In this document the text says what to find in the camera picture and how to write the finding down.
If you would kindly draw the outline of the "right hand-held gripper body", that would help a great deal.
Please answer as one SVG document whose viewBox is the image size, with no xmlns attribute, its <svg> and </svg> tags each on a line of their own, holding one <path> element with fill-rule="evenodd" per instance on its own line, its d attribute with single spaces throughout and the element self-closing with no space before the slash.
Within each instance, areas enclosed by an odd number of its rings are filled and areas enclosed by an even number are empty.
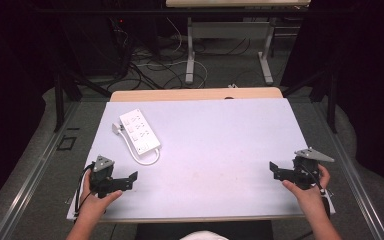
<svg viewBox="0 0 384 240">
<path fill-rule="evenodd" d="M 322 189 L 320 183 L 319 163 L 334 162 L 334 159 L 325 155 L 312 147 L 295 151 L 293 159 L 293 178 L 292 181 L 302 190 L 310 189 L 316 185 Z"/>
</svg>

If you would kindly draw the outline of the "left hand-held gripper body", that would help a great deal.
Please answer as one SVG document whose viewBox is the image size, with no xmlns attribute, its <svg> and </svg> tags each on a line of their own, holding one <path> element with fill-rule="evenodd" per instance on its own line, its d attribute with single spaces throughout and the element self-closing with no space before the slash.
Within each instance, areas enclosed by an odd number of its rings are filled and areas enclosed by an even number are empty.
<svg viewBox="0 0 384 240">
<path fill-rule="evenodd" d="M 119 190 L 121 183 L 128 183 L 128 178 L 114 179 L 112 173 L 115 162 L 103 156 L 98 156 L 93 163 L 90 175 L 90 190 L 104 198 L 109 193 Z"/>
</svg>

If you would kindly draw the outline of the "white power strip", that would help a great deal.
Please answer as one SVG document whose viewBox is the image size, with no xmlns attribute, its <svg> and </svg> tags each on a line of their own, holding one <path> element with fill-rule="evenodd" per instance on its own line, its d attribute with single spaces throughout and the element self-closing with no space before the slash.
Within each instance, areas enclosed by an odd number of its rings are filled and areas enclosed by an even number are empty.
<svg viewBox="0 0 384 240">
<path fill-rule="evenodd" d="M 122 114 L 119 119 L 139 156 L 161 147 L 159 139 L 141 110 L 135 109 Z"/>
</svg>

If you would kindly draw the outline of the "person's right hand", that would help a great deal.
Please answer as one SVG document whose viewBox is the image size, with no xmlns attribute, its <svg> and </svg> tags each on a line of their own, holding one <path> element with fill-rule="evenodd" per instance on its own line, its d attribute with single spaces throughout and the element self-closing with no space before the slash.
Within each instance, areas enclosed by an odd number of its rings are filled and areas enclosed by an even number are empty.
<svg viewBox="0 0 384 240">
<path fill-rule="evenodd" d="M 299 207 L 307 218 L 326 215 L 322 194 L 317 186 L 302 190 L 288 180 L 283 180 L 282 185 L 296 197 Z"/>
</svg>

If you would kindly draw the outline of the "person's left hand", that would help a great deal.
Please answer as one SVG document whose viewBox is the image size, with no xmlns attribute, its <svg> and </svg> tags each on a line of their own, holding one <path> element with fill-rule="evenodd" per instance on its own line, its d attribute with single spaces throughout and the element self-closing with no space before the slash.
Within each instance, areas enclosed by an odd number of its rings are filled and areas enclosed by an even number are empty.
<svg viewBox="0 0 384 240">
<path fill-rule="evenodd" d="M 95 194 L 90 190 L 90 174 L 91 171 L 87 170 L 83 180 L 78 219 L 99 220 L 105 213 L 106 208 L 115 200 L 117 200 L 123 194 L 123 192 L 121 190 L 116 190 L 104 198 L 96 197 Z"/>
</svg>

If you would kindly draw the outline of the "black square floor plate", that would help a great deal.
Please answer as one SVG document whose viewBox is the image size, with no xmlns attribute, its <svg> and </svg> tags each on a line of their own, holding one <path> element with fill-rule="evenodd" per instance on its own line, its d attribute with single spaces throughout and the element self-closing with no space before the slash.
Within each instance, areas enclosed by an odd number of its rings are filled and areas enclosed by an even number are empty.
<svg viewBox="0 0 384 240">
<path fill-rule="evenodd" d="M 57 150 L 70 151 L 74 147 L 76 140 L 76 137 L 64 135 L 60 142 L 57 144 Z"/>
</svg>

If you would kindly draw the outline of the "person's dark trousers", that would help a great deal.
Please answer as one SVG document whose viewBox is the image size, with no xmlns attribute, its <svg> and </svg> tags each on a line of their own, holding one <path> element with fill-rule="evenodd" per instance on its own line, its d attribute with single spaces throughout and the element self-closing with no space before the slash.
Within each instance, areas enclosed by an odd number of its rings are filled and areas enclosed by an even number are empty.
<svg viewBox="0 0 384 240">
<path fill-rule="evenodd" d="M 228 240 L 274 240 L 269 220 L 139 224 L 135 240 L 180 240 L 198 231 L 210 231 Z"/>
</svg>

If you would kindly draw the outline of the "black metal stand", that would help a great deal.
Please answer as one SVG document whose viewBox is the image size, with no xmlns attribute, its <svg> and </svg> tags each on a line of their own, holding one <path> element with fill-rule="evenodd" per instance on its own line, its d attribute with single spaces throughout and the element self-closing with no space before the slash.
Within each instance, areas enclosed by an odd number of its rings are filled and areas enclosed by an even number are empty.
<svg viewBox="0 0 384 240">
<path fill-rule="evenodd" d="M 79 85 L 86 86 L 89 89 L 109 98 L 112 93 L 93 83 L 85 76 L 74 70 L 62 67 L 54 73 L 55 107 L 56 107 L 56 125 L 55 132 L 58 132 L 65 122 L 64 96 L 71 101 L 78 102 L 83 95 L 80 92 Z"/>
<path fill-rule="evenodd" d="M 309 94 L 309 98 L 312 102 L 321 102 L 324 97 L 327 97 L 327 113 L 326 122 L 328 127 L 333 133 L 337 133 L 336 129 L 336 102 L 337 102 L 337 72 L 331 67 L 325 67 L 324 69 L 317 71 L 299 83 L 282 90 L 284 97 L 288 97 L 304 86 L 313 84 L 313 88 Z"/>
</svg>

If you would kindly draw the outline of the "person's white shirt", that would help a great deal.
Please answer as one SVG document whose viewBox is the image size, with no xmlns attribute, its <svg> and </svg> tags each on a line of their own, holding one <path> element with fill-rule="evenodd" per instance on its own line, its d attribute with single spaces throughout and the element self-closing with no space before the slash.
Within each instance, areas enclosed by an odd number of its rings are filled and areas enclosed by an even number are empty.
<svg viewBox="0 0 384 240">
<path fill-rule="evenodd" d="M 229 239 L 211 231 L 197 231 L 182 237 L 180 240 L 229 240 Z"/>
</svg>

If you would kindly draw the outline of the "black computer tower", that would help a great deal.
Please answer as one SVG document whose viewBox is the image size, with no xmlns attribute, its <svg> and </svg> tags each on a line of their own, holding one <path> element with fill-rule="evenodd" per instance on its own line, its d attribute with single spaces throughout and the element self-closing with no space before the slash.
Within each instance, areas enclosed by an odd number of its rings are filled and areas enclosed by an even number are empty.
<svg viewBox="0 0 384 240">
<path fill-rule="evenodd" d="M 64 16 L 60 21 L 84 75 L 121 76 L 127 73 L 106 17 Z"/>
</svg>

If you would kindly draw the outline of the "desk with white legs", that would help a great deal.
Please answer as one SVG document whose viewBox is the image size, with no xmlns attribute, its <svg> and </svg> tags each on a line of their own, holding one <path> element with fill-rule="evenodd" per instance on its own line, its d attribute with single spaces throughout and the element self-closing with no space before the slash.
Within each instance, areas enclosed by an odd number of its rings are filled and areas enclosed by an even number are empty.
<svg viewBox="0 0 384 240">
<path fill-rule="evenodd" d="M 299 10 L 308 6 L 311 0 L 166 0 L 166 6 L 180 10 Z M 264 41 L 264 49 L 258 53 L 263 73 L 263 80 L 269 86 L 273 84 L 273 77 L 267 61 L 274 31 L 276 17 L 265 17 L 264 20 L 201 21 L 195 17 L 187 18 L 187 47 L 188 59 L 186 65 L 185 83 L 194 81 L 195 39 L 260 39 Z"/>
</svg>

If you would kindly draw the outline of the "metal floor rail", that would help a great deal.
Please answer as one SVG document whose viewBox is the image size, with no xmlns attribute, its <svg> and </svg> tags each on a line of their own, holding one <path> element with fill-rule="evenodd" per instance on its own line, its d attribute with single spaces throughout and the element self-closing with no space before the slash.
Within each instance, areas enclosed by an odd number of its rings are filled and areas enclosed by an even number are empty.
<svg viewBox="0 0 384 240">
<path fill-rule="evenodd" d="M 336 162 L 341 167 L 341 171 L 348 183 L 348 186 L 353 193 L 354 199 L 359 207 L 360 212 L 363 215 L 363 218 L 368 226 L 371 235 L 374 240 L 384 240 L 384 225 L 380 220 L 374 205 L 367 194 L 361 177 L 357 172 L 354 164 L 351 161 L 350 156 L 346 153 L 345 147 L 341 143 L 338 135 L 333 133 L 331 127 L 328 125 L 325 118 L 325 110 L 321 103 L 312 104 L 318 118 L 322 121 L 322 125 L 328 133 L 329 138 L 333 142 L 335 151 L 338 153 Z"/>
<path fill-rule="evenodd" d="M 82 110 L 81 103 L 69 104 L 58 132 L 46 121 L 33 136 L 0 194 L 0 240 L 64 240 L 72 228 L 67 213 L 87 145 Z M 57 150 L 64 135 L 77 138 L 70 151 Z"/>
</svg>

